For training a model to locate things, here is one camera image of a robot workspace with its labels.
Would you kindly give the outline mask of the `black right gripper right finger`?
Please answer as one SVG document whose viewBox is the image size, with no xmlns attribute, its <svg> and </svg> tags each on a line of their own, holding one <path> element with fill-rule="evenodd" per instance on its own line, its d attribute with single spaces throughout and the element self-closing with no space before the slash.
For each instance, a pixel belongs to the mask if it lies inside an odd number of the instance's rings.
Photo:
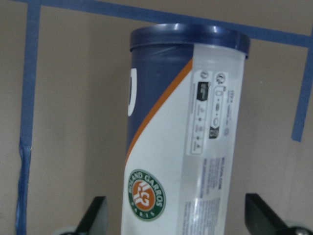
<svg viewBox="0 0 313 235">
<path fill-rule="evenodd" d="M 251 235 L 311 235 L 303 226 L 288 226 L 256 193 L 245 195 L 245 225 Z"/>
</svg>

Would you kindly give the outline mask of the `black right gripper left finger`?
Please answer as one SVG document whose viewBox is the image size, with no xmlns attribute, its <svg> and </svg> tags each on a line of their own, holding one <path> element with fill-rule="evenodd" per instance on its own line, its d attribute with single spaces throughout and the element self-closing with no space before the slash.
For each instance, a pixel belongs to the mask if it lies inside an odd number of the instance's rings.
<svg viewBox="0 0 313 235">
<path fill-rule="evenodd" d="M 106 235 L 107 198 L 96 196 L 74 231 L 57 232 L 57 235 Z"/>
</svg>

